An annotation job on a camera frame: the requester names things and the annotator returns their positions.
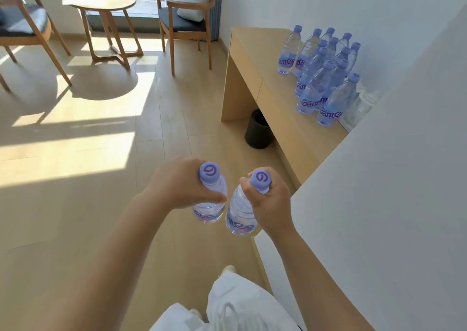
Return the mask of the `person's left hand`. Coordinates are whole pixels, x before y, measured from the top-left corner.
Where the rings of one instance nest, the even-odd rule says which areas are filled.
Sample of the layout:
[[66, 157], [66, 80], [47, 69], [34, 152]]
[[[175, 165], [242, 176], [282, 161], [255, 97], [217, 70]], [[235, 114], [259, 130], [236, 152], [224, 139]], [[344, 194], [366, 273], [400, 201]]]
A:
[[177, 157], [161, 164], [141, 193], [152, 208], [170, 212], [194, 206], [196, 192], [206, 188], [199, 169], [203, 161], [192, 157]]

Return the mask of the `black waste bin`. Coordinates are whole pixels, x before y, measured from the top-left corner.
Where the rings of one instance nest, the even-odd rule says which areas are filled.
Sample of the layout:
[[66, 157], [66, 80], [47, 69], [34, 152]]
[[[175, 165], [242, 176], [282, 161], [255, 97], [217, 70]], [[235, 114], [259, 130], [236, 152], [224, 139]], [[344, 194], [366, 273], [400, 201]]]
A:
[[265, 149], [273, 142], [274, 135], [260, 109], [251, 113], [244, 139], [257, 150]]

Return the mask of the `person's right forearm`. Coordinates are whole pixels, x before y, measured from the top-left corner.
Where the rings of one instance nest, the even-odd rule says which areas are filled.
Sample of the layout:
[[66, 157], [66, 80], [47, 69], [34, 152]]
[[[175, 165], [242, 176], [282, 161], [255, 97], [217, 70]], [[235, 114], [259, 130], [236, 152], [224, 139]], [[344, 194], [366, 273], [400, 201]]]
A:
[[295, 228], [266, 233], [281, 257], [308, 331], [375, 331]]

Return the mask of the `person's left forearm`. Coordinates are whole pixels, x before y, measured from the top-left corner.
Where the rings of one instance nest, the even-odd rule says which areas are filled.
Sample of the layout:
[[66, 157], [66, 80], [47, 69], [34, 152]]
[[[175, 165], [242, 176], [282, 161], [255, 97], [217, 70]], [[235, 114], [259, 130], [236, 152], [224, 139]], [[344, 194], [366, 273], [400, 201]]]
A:
[[121, 214], [82, 276], [39, 331], [119, 331], [155, 234], [173, 209], [142, 192]]

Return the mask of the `round wooden side table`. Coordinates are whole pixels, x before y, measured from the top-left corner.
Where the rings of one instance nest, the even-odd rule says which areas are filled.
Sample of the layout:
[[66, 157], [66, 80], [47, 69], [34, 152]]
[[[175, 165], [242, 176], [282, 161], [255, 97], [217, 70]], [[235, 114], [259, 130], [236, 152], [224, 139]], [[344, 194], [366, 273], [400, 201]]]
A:
[[[136, 5], [136, 2], [137, 0], [62, 0], [63, 5], [76, 8], [80, 11], [93, 63], [117, 61], [125, 69], [130, 70], [130, 63], [128, 59], [131, 57], [142, 57], [144, 55], [140, 42], [137, 38], [135, 28], [127, 12], [128, 9]], [[109, 50], [112, 52], [112, 55], [96, 55], [92, 44], [90, 26], [89, 22], [87, 21], [85, 11], [97, 11], [99, 13], [104, 27], [104, 32], [108, 40]], [[112, 14], [113, 11], [123, 12], [128, 23], [129, 30], [137, 45], [136, 51], [125, 51], [120, 38], [118, 27]]]

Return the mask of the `light wooden desk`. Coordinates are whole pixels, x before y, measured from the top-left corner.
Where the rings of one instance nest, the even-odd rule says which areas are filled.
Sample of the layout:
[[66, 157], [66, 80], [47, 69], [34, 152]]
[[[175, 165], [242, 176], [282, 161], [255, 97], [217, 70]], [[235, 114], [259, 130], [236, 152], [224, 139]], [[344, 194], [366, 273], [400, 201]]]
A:
[[295, 190], [347, 136], [340, 124], [323, 127], [316, 113], [297, 111], [296, 77], [277, 72], [291, 31], [287, 28], [233, 27], [227, 59], [221, 121], [249, 119], [259, 109]]

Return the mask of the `blue-grey curtain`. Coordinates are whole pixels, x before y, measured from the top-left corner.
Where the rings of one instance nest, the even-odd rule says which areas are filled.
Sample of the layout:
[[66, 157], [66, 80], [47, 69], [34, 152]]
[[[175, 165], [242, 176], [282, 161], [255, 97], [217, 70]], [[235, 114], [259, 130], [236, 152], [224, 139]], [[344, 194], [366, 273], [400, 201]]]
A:
[[209, 12], [211, 41], [219, 40], [221, 4], [222, 0], [215, 0], [215, 5]]

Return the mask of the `group of purple-capped water bottles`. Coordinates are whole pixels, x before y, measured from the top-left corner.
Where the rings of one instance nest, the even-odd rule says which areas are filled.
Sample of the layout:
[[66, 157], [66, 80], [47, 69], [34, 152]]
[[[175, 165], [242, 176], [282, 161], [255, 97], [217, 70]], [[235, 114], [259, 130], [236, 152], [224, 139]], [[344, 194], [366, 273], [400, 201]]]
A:
[[360, 75], [352, 73], [360, 43], [349, 44], [351, 33], [341, 39], [329, 27], [325, 34], [316, 28], [302, 44], [302, 26], [295, 25], [283, 45], [277, 71], [297, 77], [297, 110], [303, 115], [317, 113], [317, 122], [332, 127], [356, 94]]

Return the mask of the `dark grey seat cushion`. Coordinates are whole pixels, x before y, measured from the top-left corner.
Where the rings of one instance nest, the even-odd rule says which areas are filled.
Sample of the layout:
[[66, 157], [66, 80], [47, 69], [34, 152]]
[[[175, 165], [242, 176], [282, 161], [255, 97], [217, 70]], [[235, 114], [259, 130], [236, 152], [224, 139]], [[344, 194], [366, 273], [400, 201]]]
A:
[[[38, 5], [24, 4], [26, 11], [41, 33], [47, 28], [48, 15], [46, 10]], [[25, 16], [16, 6], [0, 7], [0, 38], [1, 37], [34, 37], [35, 33]]]
[[[172, 26], [174, 32], [206, 32], [206, 22], [186, 20], [177, 14], [178, 8], [172, 8]], [[164, 26], [169, 27], [169, 8], [158, 9], [159, 20]]]

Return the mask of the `white trousers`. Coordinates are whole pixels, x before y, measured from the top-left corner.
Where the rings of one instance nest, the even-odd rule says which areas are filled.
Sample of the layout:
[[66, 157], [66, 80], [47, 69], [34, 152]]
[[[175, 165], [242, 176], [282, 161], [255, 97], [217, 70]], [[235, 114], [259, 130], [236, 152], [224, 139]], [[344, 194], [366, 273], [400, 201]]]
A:
[[175, 303], [149, 331], [302, 331], [272, 294], [239, 274], [225, 273], [214, 281], [206, 315], [201, 322]]

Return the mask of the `clear water bottle purple cap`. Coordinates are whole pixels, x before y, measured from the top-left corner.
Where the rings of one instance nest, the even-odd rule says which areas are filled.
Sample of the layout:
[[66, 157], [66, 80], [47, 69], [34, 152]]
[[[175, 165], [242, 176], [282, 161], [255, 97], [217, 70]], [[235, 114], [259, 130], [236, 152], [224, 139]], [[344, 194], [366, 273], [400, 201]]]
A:
[[[221, 174], [216, 163], [203, 163], [199, 169], [199, 178], [202, 184], [211, 191], [220, 192], [227, 196], [227, 182]], [[205, 202], [192, 207], [194, 215], [203, 223], [212, 223], [219, 220], [223, 214], [225, 203]]]
[[[249, 182], [258, 192], [266, 194], [271, 184], [271, 176], [268, 172], [257, 169], [253, 171]], [[231, 233], [238, 236], [248, 235], [257, 227], [252, 205], [245, 196], [241, 185], [232, 195], [226, 214], [226, 226]]]

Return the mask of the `person's right hand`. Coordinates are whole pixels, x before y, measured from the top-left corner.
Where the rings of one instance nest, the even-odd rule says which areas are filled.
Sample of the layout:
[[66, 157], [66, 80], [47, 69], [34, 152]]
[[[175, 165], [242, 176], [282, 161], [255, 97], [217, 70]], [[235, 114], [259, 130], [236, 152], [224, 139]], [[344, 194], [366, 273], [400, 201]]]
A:
[[253, 209], [254, 217], [274, 245], [296, 234], [291, 216], [289, 187], [272, 167], [261, 167], [271, 176], [269, 191], [260, 208]]

